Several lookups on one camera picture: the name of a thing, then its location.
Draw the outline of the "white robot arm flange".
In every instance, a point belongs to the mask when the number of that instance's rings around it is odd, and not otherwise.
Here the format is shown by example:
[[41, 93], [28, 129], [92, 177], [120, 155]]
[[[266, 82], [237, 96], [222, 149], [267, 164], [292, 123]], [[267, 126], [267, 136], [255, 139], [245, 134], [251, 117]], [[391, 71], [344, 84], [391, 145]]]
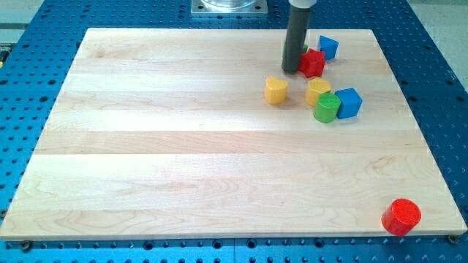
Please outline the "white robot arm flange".
[[313, 7], [317, 0], [288, 0], [289, 3], [299, 9], [309, 9]]

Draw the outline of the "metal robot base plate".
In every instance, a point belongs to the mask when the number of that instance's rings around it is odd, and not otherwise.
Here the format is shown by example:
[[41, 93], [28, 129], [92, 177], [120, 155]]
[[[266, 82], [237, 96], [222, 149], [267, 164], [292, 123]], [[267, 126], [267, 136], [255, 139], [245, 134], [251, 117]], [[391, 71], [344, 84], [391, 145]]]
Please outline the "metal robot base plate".
[[266, 0], [191, 0], [193, 15], [266, 15]]

